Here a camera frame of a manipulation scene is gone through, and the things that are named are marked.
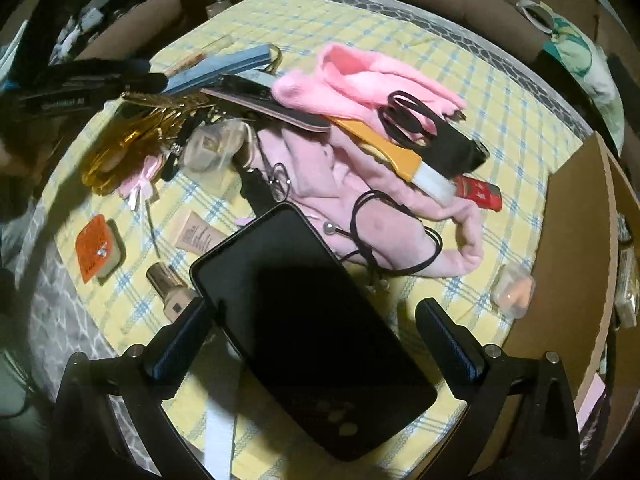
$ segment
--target pink plush cloth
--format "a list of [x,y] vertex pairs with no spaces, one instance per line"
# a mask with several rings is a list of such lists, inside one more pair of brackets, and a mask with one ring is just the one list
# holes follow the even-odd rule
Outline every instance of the pink plush cloth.
[[[322,49],[314,75],[293,70],[274,82],[271,93],[283,106],[359,119],[386,137],[377,108],[396,90],[420,99],[442,117],[466,106],[455,92],[397,59],[339,43]],[[433,121],[418,118],[428,132],[437,133]]]
[[[261,130],[258,136],[270,165],[281,162],[287,168],[291,180],[289,200],[299,206],[338,256],[356,250],[356,246],[343,235],[325,234],[324,222],[329,220],[349,231],[357,197],[369,189],[379,189],[422,218],[453,218],[462,228],[465,245],[459,250],[443,250],[419,276],[458,276],[471,272],[482,261],[481,215],[471,200],[456,198],[451,206],[441,207],[364,153],[337,126],[332,126],[328,135],[283,126]],[[264,172],[260,153],[255,154],[253,165]],[[357,223],[360,237],[372,246],[382,267],[411,267],[434,253],[433,241],[417,219],[379,200],[362,207]]]

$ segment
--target smartphone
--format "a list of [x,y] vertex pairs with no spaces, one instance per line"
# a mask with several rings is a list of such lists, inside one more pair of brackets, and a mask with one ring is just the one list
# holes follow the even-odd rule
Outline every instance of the smartphone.
[[200,257],[191,280],[257,379],[339,460],[375,449],[436,399],[398,338],[289,203]]

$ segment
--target red lighter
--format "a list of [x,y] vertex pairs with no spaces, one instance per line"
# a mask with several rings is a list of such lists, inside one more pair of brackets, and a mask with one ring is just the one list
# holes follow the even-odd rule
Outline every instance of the red lighter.
[[457,176],[453,181],[456,183],[456,196],[473,200],[482,209],[502,209],[502,193],[495,184],[464,175]]

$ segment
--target cardboard box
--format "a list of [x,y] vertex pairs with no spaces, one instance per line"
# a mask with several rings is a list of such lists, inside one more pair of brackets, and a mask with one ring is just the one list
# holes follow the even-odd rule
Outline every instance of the cardboard box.
[[[594,134],[549,177],[532,270],[536,290],[526,316],[514,323],[502,346],[514,357],[538,359],[548,350],[557,352],[576,412],[598,368],[613,310],[618,212],[626,216],[631,231],[639,237],[634,247],[637,258],[640,203],[604,141]],[[598,464],[624,431],[640,391],[640,327],[620,329],[616,335],[612,407]],[[516,408],[517,399],[510,398],[475,471],[499,455]],[[410,478],[428,465],[441,446],[425,457]]]

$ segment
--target yellow plaid tablecloth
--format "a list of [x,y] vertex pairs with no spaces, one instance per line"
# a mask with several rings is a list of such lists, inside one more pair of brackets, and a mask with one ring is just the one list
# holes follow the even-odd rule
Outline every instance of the yellow plaid tablecloth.
[[[281,70],[296,67],[311,72],[316,53],[328,41],[378,50],[416,67],[466,99],[467,119],[458,127],[468,136],[481,138],[491,152],[476,176],[496,183],[504,199],[500,213],[483,213],[484,261],[468,276],[394,279],[390,291],[371,301],[433,380],[438,376],[414,323],[414,308],[422,298],[437,298],[454,321],[468,326],[482,344],[501,344],[510,322],[492,309],[490,286],[502,264],[532,264],[548,174],[567,160],[580,140],[531,94],[468,51],[411,23],[325,0],[246,0],[158,53],[154,67],[169,66],[225,34],[232,36],[234,44],[223,53],[277,44],[284,54]],[[62,190],[58,192],[63,189],[61,184],[77,177],[74,171],[81,157],[116,110],[117,104],[107,105],[73,143],[44,191],[46,208],[68,199]],[[222,232],[234,231],[236,218],[249,216],[251,209],[239,196],[238,179],[230,177],[228,182],[216,196],[182,174],[170,184],[158,184],[160,199],[150,211],[159,249],[162,259],[184,277],[194,257],[171,246],[168,226],[178,211],[188,207]],[[126,245],[123,264],[103,286],[82,283],[74,251],[76,235],[97,213],[114,220]],[[453,246],[452,222],[440,222],[436,228],[445,245]],[[146,269],[157,258],[150,240],[141,240],[141,232],[139,215],[117,195],[91,195],[71,212],[56,235],[60,255],[84,306],[118,352],[134,343],[147,343],[167,323],[162,303],[145,279]],[[175,399],[164,404],[180,433],[201,449],[205,400],[200,381],[189,376]],[[232,472],[241,480],[271,475],[294,480],[402,478],[449,431],[462,410],[463,403],[439,381],[438,400],[423,416],[366,457],[339,463],[316,446],[246,372],[239,391]]]

